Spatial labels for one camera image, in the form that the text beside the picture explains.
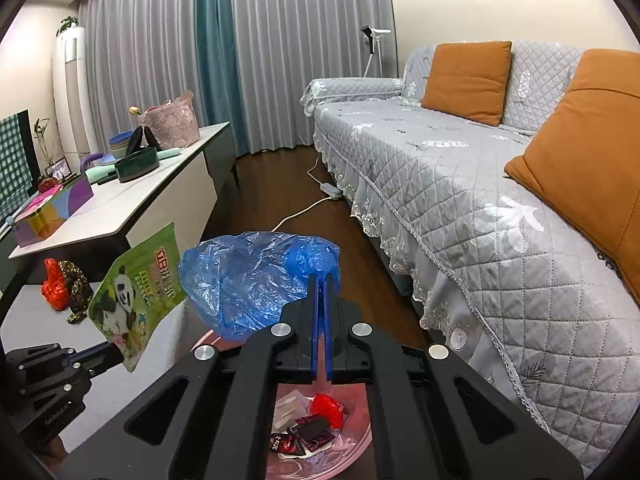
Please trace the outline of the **blue plastic bag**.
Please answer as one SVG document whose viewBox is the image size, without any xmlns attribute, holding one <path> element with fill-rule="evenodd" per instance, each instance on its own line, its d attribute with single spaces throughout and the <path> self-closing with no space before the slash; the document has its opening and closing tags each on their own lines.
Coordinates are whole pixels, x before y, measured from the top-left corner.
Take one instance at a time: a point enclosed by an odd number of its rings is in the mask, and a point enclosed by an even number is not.
<svg viewBox="0 0 640 480">
<path fill-rule="evenodd" d="M 180 284 L 218 336 L 244 341 L 277 323 L 283 307 L 308 295 L 313 276 L 340 277 L 340 248 L 318 236 L 283 232 L 223 235 L 187 250 Z"/>
</svg>

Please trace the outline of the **green panda snack bag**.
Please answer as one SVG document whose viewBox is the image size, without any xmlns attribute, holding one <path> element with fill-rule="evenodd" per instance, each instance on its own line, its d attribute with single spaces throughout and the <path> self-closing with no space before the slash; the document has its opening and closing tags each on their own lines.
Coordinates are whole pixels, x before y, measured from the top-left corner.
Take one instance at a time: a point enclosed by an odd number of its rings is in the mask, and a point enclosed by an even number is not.
<svg viewBox="0 0 640 480">
<path fill-rule="evenodd" d="M 169 223 L 119 256 L 91 299 L 88 318 L 117 347 L 128 372 L 137 367 L 157 325 L 186 299 L 179 263 L 175 226 Z"/>
</svg>

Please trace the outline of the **black red snack wrapper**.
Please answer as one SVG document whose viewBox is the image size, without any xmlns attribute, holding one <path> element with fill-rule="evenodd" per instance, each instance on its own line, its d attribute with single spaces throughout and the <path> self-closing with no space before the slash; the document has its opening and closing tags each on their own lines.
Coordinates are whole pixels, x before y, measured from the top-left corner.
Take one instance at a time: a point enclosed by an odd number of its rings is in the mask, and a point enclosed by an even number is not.
<svg viewBox="0 0 640 480">
<path fill-rule="evenodd" d="M 272 434 L 269 451 L 286 457 L 310 457 L 328 448 L 334 439 L 335 434 L 328 421 L 324 417 L 310 415 L 296 419 L 284 434 Z"/>
</svg>

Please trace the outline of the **pink trash basin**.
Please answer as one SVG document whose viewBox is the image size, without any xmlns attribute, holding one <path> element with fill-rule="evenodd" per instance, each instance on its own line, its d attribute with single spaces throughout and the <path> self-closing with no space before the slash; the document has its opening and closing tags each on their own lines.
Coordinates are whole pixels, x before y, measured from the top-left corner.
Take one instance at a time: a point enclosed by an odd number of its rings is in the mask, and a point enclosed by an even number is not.
<svg viewBox="0 0 640 480">
<path fill-rule="evenodd" d="M 336 479 L 372 442 L 366 388 L 278 385 L 268 445 L 268 479 Z"/>
</svg>

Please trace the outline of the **grey mat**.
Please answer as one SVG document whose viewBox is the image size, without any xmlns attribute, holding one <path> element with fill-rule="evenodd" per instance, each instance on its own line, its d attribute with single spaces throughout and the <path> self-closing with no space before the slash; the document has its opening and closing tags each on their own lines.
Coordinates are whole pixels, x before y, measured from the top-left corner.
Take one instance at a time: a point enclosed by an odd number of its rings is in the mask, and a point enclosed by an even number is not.
<svg viewBox="0 0 640 480">
<path fill-rule="evenodd" d="M 49 306 L 39 285 L 26 285 L 17 294 L 2 324 L 2 344 L 6 351 L 59 344 L 78 353 L 104 346 L 106 339 L 93 322 L 85 320 L 72 325 L 66 318 L 66 313 Z M 88 440 L 186 356 L 207 332 L 208 326 L 186 300 L 156 326 L 134 370 L 117 364 L 115 351 L 103 351 L 84 359 L 84 367 L 92 368 L 94 373 L 91 387 L 84 396 L 84 411 L 61 432 L 66 450 L 72 452 Z"/>
</svg>

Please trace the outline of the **orange plastic bag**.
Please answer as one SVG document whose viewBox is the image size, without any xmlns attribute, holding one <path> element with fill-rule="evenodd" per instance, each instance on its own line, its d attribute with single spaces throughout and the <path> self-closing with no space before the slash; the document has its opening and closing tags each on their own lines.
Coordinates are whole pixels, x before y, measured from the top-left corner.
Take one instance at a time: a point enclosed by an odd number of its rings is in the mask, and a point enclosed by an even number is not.
<svg viewBox="0 0 640 480">
<path fill-rule="evenodd" d="M 70 293 L 61 266 L 53 258 L 45 258 L 43 263 L 46 279 L 41 287 L 42 296 L 55 311 L 64 311 L 70 305 Z"/>
</svg>

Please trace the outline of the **white power strip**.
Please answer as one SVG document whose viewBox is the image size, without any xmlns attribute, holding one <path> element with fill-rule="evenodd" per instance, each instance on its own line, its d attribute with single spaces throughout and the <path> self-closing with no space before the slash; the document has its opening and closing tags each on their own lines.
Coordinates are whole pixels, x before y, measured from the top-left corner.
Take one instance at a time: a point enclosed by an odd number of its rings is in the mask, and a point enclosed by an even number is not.
<svg viewBox="0 0 640 480">
<path fill-rule="evenodd" d="M 326 194 L 331 200 L 339 200 L 342 197 L 342 192 L 335 185 L 323 182 L 320 184 L 320 190 Z"/>
</svg>

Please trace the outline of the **white tissue in basin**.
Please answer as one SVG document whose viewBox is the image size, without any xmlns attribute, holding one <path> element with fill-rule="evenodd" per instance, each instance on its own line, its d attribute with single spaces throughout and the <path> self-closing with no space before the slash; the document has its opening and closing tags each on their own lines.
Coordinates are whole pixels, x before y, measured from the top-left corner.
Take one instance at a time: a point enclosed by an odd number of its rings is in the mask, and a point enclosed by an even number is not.
<svg viewBox="0 0 640 480">
<path fill-rule="evenodd" d="M 283 434 L 295 424 L 296 419 L 309 415 L 310 399 L 294 389 L 274 404 L 271 432 Z"/>
</svg>

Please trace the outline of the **colourful rectangular box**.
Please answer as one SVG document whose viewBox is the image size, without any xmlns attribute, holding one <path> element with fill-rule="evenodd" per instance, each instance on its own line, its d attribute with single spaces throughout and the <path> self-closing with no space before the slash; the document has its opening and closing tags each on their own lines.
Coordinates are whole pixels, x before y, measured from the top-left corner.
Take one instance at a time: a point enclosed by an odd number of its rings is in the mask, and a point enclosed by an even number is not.
<svg viewBox="0 0 640 480">
<path fill-rule="evenodd" d="M 27 247 L 46 240 L 92 196 L 85 174 L 37 195 L 11 222 L 17 245 Z"/>
</svg>

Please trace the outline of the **grey quilted sofa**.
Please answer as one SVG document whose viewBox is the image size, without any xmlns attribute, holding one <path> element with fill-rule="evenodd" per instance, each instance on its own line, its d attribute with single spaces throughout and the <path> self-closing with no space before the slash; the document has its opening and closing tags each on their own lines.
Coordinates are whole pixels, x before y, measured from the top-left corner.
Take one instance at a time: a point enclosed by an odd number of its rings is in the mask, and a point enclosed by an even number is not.
<svg viewBox="0 0 640 480">
<path fill-rule="evenodd" d="M 518 41 L 498 125 L 424 108 L 435 50 L 399 78 L 326 78 L 302 99 L 314 146 L 426 330 L 538 424 L 589 479 L 639 455 L 639 308 L 612 261 L 512 181 L 582 49 Z"/>
</svg>

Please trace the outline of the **red teapot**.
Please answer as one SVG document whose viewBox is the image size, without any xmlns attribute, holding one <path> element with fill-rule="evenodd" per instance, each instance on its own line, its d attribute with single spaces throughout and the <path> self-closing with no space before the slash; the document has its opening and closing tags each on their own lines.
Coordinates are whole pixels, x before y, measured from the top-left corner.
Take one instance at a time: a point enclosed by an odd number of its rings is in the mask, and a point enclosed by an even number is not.
<svg viewBox="0 0 640 480">
<path fill-rule="evenodd" d="M 40 194 L 47 193 L 54 188 L 59 188 L 63 183 L 55 177 L 41 176 L 38 180 L 37 188 Z"/>
</svg>

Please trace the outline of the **teal curtain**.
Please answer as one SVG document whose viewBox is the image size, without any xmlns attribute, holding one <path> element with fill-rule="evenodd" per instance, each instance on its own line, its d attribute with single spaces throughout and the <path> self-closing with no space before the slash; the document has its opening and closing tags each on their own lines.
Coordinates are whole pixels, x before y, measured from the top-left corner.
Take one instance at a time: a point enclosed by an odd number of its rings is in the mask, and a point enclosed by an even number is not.
<svg viewBox="0 0 640 480">
<path fill-rule="evenodd" d="M 246 154 L 248 135 L 234 36 L 231 0 L 194 0 L 198 81 L 204 118 L 210 124 L 228 122 L 235 154 Z"/>
</svg>

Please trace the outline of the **orange cushion near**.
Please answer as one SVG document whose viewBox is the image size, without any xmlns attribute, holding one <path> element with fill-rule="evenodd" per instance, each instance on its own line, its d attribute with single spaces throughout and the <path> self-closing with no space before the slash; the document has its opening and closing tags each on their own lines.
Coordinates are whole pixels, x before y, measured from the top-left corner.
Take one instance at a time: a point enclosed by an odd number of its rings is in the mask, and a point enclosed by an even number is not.
<svg viewBox="0 0 640 480">
<path fill-rule="evenodd" d="M 585 51 L 554 112 L 504 170 L 610 258 L 638 295 L 638 53 Z"/>
</svg>

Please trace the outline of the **white standing air conditioner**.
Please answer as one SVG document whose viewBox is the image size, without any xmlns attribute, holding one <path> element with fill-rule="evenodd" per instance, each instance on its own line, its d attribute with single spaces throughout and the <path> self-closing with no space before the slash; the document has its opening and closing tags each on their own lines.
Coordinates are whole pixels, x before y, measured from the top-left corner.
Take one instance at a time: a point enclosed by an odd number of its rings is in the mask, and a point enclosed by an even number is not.
<svg viewBox="0 0 640 480">
<path fill-rule="evenodd" d="M 74 25 L 55 38 L 52 84 L 58 135 L 63 154 L 73 172 L 81 162 L 99 153 L 89 99 L 86 30 Z"/>
</svg>

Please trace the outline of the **picture frame on cabinet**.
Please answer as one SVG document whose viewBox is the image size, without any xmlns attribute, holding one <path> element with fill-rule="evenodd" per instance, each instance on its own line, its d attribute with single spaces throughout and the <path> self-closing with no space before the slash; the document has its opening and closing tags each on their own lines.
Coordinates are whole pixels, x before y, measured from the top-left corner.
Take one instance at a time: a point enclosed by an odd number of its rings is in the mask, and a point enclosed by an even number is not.
<svg viewBox="0 0 640 480">
<path fill-rule="evenodd" d="M 58 181 L 64 181 L 72 175 L 73 171 L 70 169 L 70 164 L 65 157 L 56 160 L 51 166 L 46 168 L 46 176 Z"/>
</svg>

